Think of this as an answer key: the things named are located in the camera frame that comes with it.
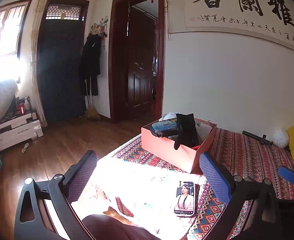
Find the straw broom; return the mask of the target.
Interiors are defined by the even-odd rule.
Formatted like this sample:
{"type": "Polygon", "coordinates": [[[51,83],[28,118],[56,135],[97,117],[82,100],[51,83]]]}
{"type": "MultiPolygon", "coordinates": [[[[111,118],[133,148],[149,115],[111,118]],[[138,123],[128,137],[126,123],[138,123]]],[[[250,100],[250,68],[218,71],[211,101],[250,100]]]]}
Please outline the straw broom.
{"type": "Polygon", "coordinates": [[[92,95],[92,78],[85,80],[85,87],[86,87],[86,98],[87,98],[87,104],[88,108],[86,110],[86,119],[91,121],[100,121],[101,117],[99,116],[99,113],[93,106],[93,95],[92,95]]]}

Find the patterned woven bedspread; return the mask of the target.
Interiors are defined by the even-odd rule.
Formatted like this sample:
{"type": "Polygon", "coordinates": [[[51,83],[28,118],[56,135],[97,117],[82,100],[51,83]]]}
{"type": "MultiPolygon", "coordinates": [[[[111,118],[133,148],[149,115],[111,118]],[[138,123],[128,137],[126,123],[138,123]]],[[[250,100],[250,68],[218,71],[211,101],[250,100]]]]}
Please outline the patterned woven bedspread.
{"type": "Polygon", "coordinates": [[[291,155],[215,128],[197,150],[143,131],[97,162],[77,213],[95,239],[294,238],[291,155]]]}

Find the dark red wooden door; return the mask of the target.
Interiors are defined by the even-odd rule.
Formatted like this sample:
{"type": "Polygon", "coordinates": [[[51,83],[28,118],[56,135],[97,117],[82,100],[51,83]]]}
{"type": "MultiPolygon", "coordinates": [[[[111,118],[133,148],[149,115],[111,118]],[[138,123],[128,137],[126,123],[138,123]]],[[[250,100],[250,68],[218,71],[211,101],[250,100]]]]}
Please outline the dark red wooden door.
{"type": "Polygon", "coordinates": [[[108,38],[112,122],[163,108],[164,0],[113,0],[108,38]]]}

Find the blue pencil case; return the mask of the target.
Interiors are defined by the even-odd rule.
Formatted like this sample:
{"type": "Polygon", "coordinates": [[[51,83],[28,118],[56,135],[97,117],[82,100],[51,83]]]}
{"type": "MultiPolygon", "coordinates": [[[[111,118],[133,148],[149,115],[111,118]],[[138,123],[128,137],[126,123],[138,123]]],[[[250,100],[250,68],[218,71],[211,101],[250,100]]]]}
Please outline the blue pencil case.
{"type": "Polygon", "coordinates": [[[151,125],[151,133],[158,138],[178,135],[177,119],[168,119],[155,122],[151,125]]]}

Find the cream knitted beanie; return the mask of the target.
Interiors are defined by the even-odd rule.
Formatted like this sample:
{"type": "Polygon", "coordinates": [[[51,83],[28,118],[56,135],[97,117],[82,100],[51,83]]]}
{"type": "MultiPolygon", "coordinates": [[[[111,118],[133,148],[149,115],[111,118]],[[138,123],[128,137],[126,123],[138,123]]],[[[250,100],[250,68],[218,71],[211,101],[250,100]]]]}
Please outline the cream knitted beanie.
{"type": "Polygon", "coordinates": [[[201,141],[204,141],[208,137],[211,130],[212,130],[212,124],[210,122],[201,122],[201,121],[196,122],[196,131],[201,141]]]}

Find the black coat on hook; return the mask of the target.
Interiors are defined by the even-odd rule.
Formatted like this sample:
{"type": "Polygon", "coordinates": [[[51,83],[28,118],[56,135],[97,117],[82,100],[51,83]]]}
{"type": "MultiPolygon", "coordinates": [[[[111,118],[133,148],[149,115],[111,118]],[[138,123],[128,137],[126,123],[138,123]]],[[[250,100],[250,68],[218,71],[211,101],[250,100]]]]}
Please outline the black coat on hook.
{"type": "Polygon", "coordinates": [[[80,61],[80,79],[82,93],[86,94],[87,88],[92,85],[92,96],[98,96],[98,75],[100,75],[101,37],[98,34],[90,34],[82,50],[80,61]]]}

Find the white fluffy pompom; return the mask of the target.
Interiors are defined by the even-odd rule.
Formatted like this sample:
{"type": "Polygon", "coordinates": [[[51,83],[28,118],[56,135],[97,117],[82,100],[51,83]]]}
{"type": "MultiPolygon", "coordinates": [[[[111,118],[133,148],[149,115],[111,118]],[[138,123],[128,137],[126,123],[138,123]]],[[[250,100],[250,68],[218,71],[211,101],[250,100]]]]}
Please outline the white fluffy pompom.
{"type": "Polygon", "coordinates": [[[285,148],[289,144],[289,135],[286,130],[278,129],[273,135],[273,144],[285,148]]]}

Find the dark mesh screen door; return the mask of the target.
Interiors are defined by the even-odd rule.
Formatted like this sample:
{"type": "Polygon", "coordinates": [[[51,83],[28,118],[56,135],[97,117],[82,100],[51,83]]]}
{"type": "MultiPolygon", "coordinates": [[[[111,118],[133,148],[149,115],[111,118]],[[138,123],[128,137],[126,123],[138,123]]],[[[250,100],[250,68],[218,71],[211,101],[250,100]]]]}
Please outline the dark mesh screen door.
{"type": "Polygon", "coordinates": [[[47,124],[82,116],[79,74],[89,1],[48,0],[37,42],[37,83],[47,124]]]}

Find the person's dark red knee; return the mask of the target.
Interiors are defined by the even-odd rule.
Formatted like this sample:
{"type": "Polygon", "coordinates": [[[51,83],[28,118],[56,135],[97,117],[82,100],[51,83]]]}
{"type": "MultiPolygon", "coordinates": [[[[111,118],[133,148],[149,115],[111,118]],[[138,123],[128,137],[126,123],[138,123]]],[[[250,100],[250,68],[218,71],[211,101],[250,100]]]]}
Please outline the person's dark red knee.
{"type": "Polygon", "coordinates": [[[107,215],[89,215],[82,222],[95,239],[158,239],[144,228],[126,225],[107,215]]]}

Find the white plush dog toy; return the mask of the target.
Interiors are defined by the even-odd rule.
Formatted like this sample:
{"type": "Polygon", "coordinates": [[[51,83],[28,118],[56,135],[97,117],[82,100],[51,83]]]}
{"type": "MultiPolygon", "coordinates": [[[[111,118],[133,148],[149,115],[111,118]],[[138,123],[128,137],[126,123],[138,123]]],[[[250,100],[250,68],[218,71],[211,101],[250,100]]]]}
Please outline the white plush dog toy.
{"type": "Polygon", "coordinates": [[[170,120],[170,119],[175,119],[177,117],[177,113],[176,112],[169,112],[164,114],[159,121],[165,121],[165,120],[170,120]]]}

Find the calligraphy scroll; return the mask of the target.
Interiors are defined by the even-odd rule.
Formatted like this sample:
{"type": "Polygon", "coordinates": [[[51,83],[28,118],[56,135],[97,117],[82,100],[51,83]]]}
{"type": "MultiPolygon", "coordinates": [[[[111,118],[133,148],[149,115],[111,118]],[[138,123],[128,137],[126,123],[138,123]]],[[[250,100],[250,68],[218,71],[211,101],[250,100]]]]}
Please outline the calligraphy scroll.
{"type": "Polygon", "coordinates": [[[222,32],[294,50],[293,0],[166,0],[168,33],[222,32]]]}

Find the black tripod stick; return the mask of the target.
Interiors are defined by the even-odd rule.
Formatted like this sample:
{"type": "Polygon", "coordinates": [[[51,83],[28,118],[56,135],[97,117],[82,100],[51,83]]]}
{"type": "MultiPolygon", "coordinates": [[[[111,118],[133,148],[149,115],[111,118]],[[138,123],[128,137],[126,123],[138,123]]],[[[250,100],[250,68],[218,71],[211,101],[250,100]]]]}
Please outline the black tripod stick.
{"type": "Polygon", "coordinates": [[[255,135],[255,134],[247,132],[247,131],[242,131],[242,134],[245,136],[248,136],[252,139],[257,140],[261,145],[268,145],[268,146],[273,145],[272,141],[269,141],[266,139],[267,136],[265,134],[262,137],[259,137],[258,135],[255,135]]]}

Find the black glove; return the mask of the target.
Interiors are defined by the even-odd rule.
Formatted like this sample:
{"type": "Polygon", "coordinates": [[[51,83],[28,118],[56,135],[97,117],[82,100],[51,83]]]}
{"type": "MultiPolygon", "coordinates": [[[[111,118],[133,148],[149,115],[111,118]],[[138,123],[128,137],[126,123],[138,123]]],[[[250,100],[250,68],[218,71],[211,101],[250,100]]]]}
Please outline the black glove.
{"type": "Polygon", "coordinates": [[[189,148],[199,145],[193,113],[187,115],[177,113],[177,128],[178,135],[174,143],[175,150],[178,150],[180,145],[189,148]]]}

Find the smartphone with lit screen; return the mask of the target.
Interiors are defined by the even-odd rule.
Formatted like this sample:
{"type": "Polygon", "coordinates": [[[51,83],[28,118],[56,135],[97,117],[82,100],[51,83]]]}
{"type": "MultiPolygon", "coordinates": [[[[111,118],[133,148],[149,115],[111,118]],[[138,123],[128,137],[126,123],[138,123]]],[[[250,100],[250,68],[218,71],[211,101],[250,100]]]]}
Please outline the smartphone with lit screen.
{"type": "Polygon", "coordinates": [[[174,202],[174,213],[178,217],[192,217],[195,214],[195,183],[179,181],[174,202]]]}

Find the white low cabinet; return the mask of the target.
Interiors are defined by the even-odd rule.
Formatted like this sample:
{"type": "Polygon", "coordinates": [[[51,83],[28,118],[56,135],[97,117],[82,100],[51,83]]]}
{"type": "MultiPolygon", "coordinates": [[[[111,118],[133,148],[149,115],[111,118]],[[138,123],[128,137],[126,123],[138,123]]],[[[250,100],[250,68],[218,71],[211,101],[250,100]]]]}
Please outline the white low cabinet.
{"type": "Polygon", "coordinates": [[[42,136],[43,130],[36,111],[17,116],[0,124],[0,151],[42,136]]]}

